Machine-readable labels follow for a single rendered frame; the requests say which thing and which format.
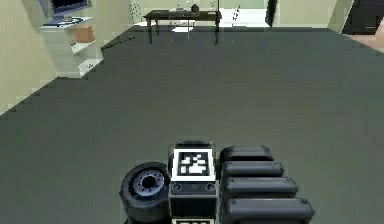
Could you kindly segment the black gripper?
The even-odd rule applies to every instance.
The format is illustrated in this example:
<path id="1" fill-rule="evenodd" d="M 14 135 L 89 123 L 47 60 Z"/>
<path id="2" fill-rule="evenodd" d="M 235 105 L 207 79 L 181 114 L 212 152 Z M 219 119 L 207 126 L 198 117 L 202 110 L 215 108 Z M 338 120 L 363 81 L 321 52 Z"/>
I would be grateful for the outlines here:
<path id="1" fill-rule="evenodd" d="M 132 168 L 119 192 L 127 215 L 125 224 L 169 224 L 169 184 L 164 163 L 146 162 Z"/>

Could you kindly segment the flat screen television set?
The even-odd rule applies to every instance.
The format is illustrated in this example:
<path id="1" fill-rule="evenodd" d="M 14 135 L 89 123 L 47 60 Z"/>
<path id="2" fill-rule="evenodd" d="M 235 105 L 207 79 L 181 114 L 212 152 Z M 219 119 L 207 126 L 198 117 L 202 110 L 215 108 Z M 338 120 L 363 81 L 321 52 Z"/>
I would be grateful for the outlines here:
<path id="1" fill-rule="evenodd" d="M 91 0 L 38 0 L 46 18 L 50 23 L 61 22 L 68 13 L 85 9 Z"/>

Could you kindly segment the white shelf unit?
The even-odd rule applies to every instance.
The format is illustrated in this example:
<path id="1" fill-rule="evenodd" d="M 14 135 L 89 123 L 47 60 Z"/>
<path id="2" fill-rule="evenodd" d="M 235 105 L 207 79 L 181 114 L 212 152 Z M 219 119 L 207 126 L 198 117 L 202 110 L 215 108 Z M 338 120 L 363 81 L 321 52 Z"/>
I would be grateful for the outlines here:
<path id="1" fill-rule="evenodd" d="M 74 36 L 75 28 L 92 27 L 93 24 L 92 17 L 73 17 L 72 22 L 48 23 L 40 27 L 58 77 L 82 78 L 104 60 L 96 39 L 91 43 L 78 43 Z"/>

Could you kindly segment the orange box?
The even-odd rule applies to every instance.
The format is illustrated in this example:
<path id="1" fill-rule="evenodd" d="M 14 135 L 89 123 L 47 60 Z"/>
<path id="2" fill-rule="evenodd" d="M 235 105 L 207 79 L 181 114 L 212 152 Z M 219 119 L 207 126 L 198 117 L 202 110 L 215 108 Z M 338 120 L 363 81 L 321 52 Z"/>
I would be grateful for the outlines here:
<path id="1" fill-rule="evenodd" d="M 75 28 L 74 36 L 78 43 L 91 43 L 95 40 L 93 29 L 91 26 Z"/>

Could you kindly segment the dark wooden table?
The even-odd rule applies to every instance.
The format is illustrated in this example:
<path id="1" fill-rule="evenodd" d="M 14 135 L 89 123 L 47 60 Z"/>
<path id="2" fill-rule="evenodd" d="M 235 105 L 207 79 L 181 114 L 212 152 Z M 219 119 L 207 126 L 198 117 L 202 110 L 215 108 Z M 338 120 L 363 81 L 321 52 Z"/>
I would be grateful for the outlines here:
<path id="1" fill-rule="evenodd" d="M 159 22 L 161 20 L 195 20 L 195 21 L 214 21 L 215 22 L 215 43 L 218 43 L 219 23 L 222 19 L 220 11 L 199 11 L 199 12 L 171 12 L 169 10 L 152 10 L 144 15 L 147 22 L 147 32 L 149 43 L 152 44 L 152 22 L 155 22 L 156 34 L 159 34 Z"/>

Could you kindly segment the black cupboard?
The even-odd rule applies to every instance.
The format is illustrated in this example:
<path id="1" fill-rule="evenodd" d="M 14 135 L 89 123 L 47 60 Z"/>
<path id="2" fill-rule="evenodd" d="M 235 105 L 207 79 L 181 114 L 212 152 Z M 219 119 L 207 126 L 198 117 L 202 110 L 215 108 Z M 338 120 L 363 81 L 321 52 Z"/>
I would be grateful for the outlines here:
<path id="1" fill-rule="evenodd" d="M 384 19 L 384 0 L 354 0 L 343 34 L 374 35 Z"/>

